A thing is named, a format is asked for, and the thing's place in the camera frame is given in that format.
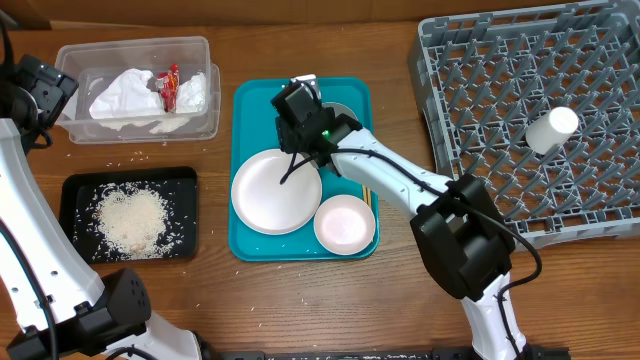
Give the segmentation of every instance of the candy wrapper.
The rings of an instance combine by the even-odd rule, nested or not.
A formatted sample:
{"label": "candy wrapper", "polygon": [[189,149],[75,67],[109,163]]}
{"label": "candy wrapper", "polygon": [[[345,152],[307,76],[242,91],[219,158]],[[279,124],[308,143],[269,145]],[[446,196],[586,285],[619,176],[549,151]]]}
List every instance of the candy wrapper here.
{"label": "candy wrapper", "polygon": [[156,77],[156,89],[164,103],[165,112],[176,112],[179,85],[180,76],[178,75],[178,65],[176,64],[171,65],[168,72],[161,73]]}

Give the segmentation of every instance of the table surface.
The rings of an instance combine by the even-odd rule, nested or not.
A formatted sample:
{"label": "table surface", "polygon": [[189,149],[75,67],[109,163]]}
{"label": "table surface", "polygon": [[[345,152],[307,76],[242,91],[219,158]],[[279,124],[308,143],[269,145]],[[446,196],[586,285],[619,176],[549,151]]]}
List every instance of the table surface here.
{"label": "table surface", "polygon": [[[307,73],[356,76],[371,90],[378,139],[434,170],[407,66],[416,31],[417,23],[387,23],[12,33],[17,59],[30,53],[50,64],[68,44],[201,35],[209,40],[222,78],[220,131],[212,140],[81,146],[56,127],[54,146],[33,151],[29,163],[56,213],[62,183],[72,174],[116,170],[108,163],[122,163],[117,170],[196,169],[201,244],[196,257],[128,266],[145,281],[155,311],[197,330],[218,350],[468,346],[471,331],[459,301],[429,277],[407,220],[384,201],[380,247],[366,260],[245,263],[227,246],[231,109],[235,90],[248,80]],[[145,159],[131,162],[139,151]],[[568,346],[574,359],[640,357],[639,240],[597,239],[543,249],[541,277],[512,292],[518,325],[529,342]],[[515,254],[513,264],[514,278],[533,270],[525,253]],[[122,266],[94,269],[104,276]],[[18,330],[9,297],[1,291],[0,358],[6,358],[4,347]]]}

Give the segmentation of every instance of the white plate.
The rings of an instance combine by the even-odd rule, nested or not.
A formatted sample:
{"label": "white plate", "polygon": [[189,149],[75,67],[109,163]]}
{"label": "white plate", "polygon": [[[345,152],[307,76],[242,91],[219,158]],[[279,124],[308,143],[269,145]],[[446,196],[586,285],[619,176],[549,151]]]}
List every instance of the white plate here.
{"label": "white plate", "polygon": [[351,195],[337,195],[320,205],[313,230],[325,249],[338,255],[364,250],[376,233],[376,219],[367,203]]}
{"label": "white plate", "polygon": [[[231,185],[231,202],[238,217],[251,229],[282,235],[306,224],[322,199],[318,170],[305,164],[280,185],[289,168],[290,154],[279,149],[260,152],[247,160]],[[302,161],[296,157],[296,163]]]}

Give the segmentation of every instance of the blue tray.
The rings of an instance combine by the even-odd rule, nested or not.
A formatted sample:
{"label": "blue tray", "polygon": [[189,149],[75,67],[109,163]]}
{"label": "blue tray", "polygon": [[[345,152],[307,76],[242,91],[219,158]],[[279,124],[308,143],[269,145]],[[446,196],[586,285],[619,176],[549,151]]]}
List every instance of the blue tray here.
{"label": "blue tray", "polygon": [[[271,99],[282,90],[288,79],[252,80],[244,83],[235,93],[233,103],[233,135],[231,146],[231,179],[240,166],[251,156],[278,148],[275,118],[276,110]],[[321,78],[318,80],[323,102],[342,103],[356,114],[367,129],[373,131],[371,97],[369,89],[356,78]],[[313,219],[302,228],[286,235],[265,235],[251,230],[236,215],[229,199],[229,247],[245,261],[294,261],[294,260],[347,260],[362,259],[373,253],[380,241],[378,198],[375,194],[352,181],[339,178],[327,169],[320,169],[322,201],[340,194],[361,199],[371,196],[371,208],[376,218],[373,242],[363,251],[340,256],[328,252],[320,245],[313,232]]]}

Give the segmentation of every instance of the transparent container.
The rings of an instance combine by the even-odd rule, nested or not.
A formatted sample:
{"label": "transparent container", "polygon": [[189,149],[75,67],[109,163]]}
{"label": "transparent container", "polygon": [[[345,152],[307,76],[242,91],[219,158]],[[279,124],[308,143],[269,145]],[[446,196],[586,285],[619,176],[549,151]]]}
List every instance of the transparent container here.
{"label": "transparent container", "polygon": [[[93,119],[89,114],[89,107],[96,97],[125,70],[150,70],[157,75],[168,71],[171,64],[178,65],[181,84],[200,72],[205,74],[208,96],[202,110],[111,119]],[[220,73],[211,63],[209,42],[204,37],[68,45],[58,52],[55,66],[75,77],[80,84],[56,122],[69,131],[69,139],[76,144],[207,140],[218,132]],[[155,91],[153,78],[148,87]],[[151,132],[162,121],[185,121],[184,118],[188,118],[188,122],[173,131]],[[119,130],[113,129],[118,127],[114,124],[123,123],[126,125]]]}

